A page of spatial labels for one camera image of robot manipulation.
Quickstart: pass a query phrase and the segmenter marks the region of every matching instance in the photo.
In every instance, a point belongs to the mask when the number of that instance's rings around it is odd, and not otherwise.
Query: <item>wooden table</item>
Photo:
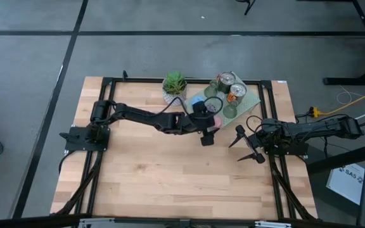
[[[86,77],[74,124],[85,126],[93,103],[98,100],[102,77]],[[188,96],[204,89],[189,84]],[[257,86],[248,88],[258,96]],[[272,81],[278,118],[294,122],[286,82]],[[268,94],[264,91],[269,117]],[[158,112],[165,107],[161,84],[117,82],[114,100]],[[170,108],[168,111],[180,111]],[[277,219],[269,162],[237,162],[250,153],[244,141],[228,148],[235,139],[234,128],[249,115],[261,117],[258,104],[215,135],[213,146],[201,146],[199,134],[165,135],[153,127],[121,120],[112,124],[110,144],[103,155],[93,215],[108,217],[163,217],[193,219]],[[251,118],[251,128],[260,123]],[[57,212],[80,184],[86,152],[77,151],[63,163],[51,212]],[[305,163],[287,156],[291,188],[313,216],[314,198]],[[87,189],[82,212],[86,211]],[[281,190],[285,215],[285,194]]]

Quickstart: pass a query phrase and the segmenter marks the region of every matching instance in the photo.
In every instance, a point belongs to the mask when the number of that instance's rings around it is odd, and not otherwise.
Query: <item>glass cup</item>
[[[217,93],[218,93],[218,83],[216,80],[211,80],[209,82],[208,87],[203,91],[203,94],[207,98],[210,98],[212,96],[216,96]]]
[[[234,118],[238,115],[238,101],[231,101],[225,108],[223,108],[223,115],[226,118]]]

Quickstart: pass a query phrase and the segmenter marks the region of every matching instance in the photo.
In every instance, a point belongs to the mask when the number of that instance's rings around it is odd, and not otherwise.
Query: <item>concrete floor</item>
[[[0,30],[72,30],[81,3],[0,0]],[[365,12],[365,1],[360,4]],[[244,4],[233,0],[212,4],[205,0],[97,0],[89,2],[81,30],[364,30],[351,3],[263,0],[255,3],[248,16],[243,16],[244,10]],[[0,139],[6,146],[0,156],[0,219],[11,216],[69,40],[69,36],[0,36]],[[180,70],[187,77],[207,79],[232,70],[243,79],[287,80],[295,113],[305,113],[310,106],[334,110],[341,106],[336,95],[343,91],[323,85],[322,78],[364,73],[365,39],[78,37],[23,216],[49,213],[65,145],[58,133],[68,131],[72,124],[84,77],[119,77],[122,70],[130,77],[163,77]],[[345,88],[365,94],[365,86]],[[362,115],[365,100],[344,113]],[[332,137],[329,142],[356,149],[365,146],[365,136],[355,141]],[[323,148],[319,139],[311,144]],[[344,153],[328,149],[331,155]],[[355,210],[347,210],[351,207],[347,201],[321,188],[325,177],[311,177],[311,182],[320,218],[355,222]],[[343,203],[335,205],[334,201]]]

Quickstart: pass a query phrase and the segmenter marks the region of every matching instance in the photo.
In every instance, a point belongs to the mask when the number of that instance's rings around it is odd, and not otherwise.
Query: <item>black floor stripe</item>
[[[273,32],[273,31],[80,31],[78,35],[237,35],[267,37],[365,37],[365,31]]]
[[[0,30],[0,35],[74,35],[73,31],[66,30]]]
[[[365,31],[61,31],[0,30],[0,35],[237,35],[262,37],[365,37]]]
[[[77,21],[76,21],[76,24],[74,27],[74,31],[73,31],[74,34],[76,34],[80,30],[82,19],[86,12],[87,4],[88,4],[88,0],[83,0],[79,16],[77,18]],[[33,148],[32,154],[31,154],[32,159],[30,161],[30,165],[27,170],[25,180],[22,184],[15,210],[13,212],[14,219],[21,218],[23,211],[25,209],[26,201],[29,196],[30,188],[32,187],[32,183],[33,183],[33,180],[34,180],[34,177],[36,174],[37,166],[38,166],[39,161],[42,156],[44,143],[46,142],[50,124],[53,119],[53,113],[56,109],[57,100],[60,95],[61,87],[63,86],[64,78],[66,76],[68,64],[70,63],[71,55],[73,53],[76,40],[77,40],[77,36],[72,35],[70,42],[68,43],[68,47],[67,47],[66,54],[64,56],[63,64],[61,66],[61,70],[60,70],[56,85],[55,85],[53,93],[51,95],[47,111],[46,111],[44,119],[42,121],[42,125],[40,128],[39,134],[38,134],[39,137],[37,138],[37,140],[35,142],[35,145],[34,145],[34,148]]]

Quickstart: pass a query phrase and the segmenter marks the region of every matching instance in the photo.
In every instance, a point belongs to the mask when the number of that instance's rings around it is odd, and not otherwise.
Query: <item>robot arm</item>
[[[111,107],[115,112],[108,118]],[[164,134],[184,135],[193,132],[202,132],[201,143],[203,146],[213,145],[214,133],[217,130],[208,131],[215,125],[214,112],[208,111],[204,101],[193,105],[193,113],[186,115],[184,112],[152,113],[127,106],[113,101],[96,101],[91,113],[91,123],[87,127],[72,127],[69,133],[60,133],[67,141],[66,150],[103,150],[107,148],[109,140],[108,125],[118,120],[130,120],[133,122],[153,126]]]
[[[347,139],[357,139],[364,135],[357,120],[350,117],[332,118],[313,123],[287,123],[276,119],[262,120],[262,129],[250,136],[245,135],[244,128],[236,127],[237,137],[229,146],[233,146],[244,138],[252,154],[244,159],[254,159],[258,163],[265,161],[264,157],[255,148],[264,148],[269,155],[307,155],[308,144],[306,140],[312,137],[337,136]]]

